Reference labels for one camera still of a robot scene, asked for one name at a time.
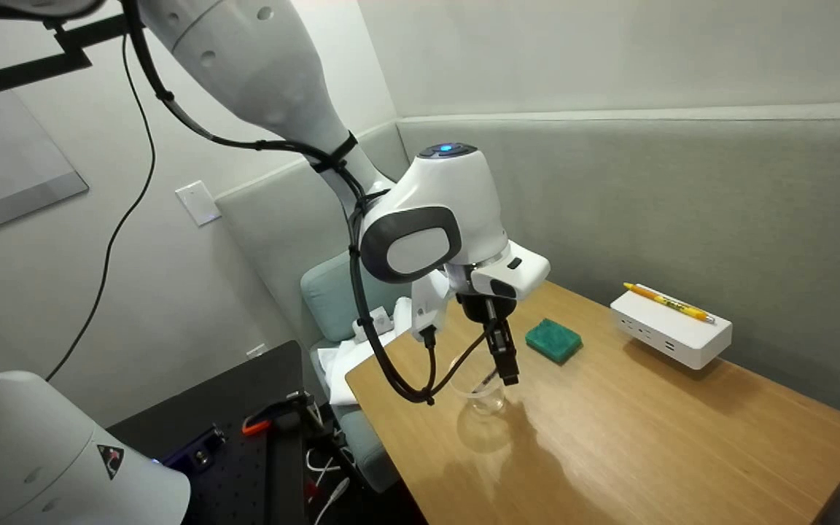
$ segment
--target white wall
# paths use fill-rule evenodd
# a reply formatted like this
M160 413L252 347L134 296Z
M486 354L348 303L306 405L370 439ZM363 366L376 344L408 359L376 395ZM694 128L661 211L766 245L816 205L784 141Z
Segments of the white wall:
M832 0L358 0L403 116L840 102Z
M390 122L395 105L357 0L298 0L298 10L325 55L345 122L354 131ZM40 26L0 23L0 65L50 49L55 48ZM96 48L91 58L85 74L21 90L93 189L0 232L0 367L48 373L66 350L96 293L103 245L150 168L119 41ZM262 135L225 115L160 48L158 63L201 122L225 135ZM139 90L160 153L158 181L116 243L110 286L91 337L55 380L103 423L237 366L249 347L290 340L225 226L198 232L171 189L206 181L218 197L295 159L206 146L163 115L147 83Z

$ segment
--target white box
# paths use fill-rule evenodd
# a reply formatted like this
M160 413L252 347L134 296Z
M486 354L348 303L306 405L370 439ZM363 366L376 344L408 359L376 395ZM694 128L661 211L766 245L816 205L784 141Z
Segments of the white box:
M710 322L689 319L664 303L625 293L616 303L616 324L644 341L648 347L682 361L691 370L702 370L717 354L733 344L733 322L710 312Z

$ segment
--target wooden table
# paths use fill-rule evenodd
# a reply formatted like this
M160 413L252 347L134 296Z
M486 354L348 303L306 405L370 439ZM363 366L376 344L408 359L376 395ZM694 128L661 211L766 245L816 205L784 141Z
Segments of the wooden table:
M542 319L584 337L564 367L526 344ZM500 413L457 388L411 405L374 359L348 378L435 525L813 523L840 488L840 413L829 405L733 361L685 370L619 334L608 308L554 284L511 326L523 382L505 388ZM441 361L476 337L453 308ZM387 350L424 386L421 344L405 337Z

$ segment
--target green sponge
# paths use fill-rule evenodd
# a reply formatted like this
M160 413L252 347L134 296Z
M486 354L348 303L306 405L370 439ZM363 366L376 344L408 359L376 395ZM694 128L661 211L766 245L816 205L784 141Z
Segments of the green sponge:
M570 326L546 319L529 334L529 344L554 366L564 366L575 350L584 347L584 340Z

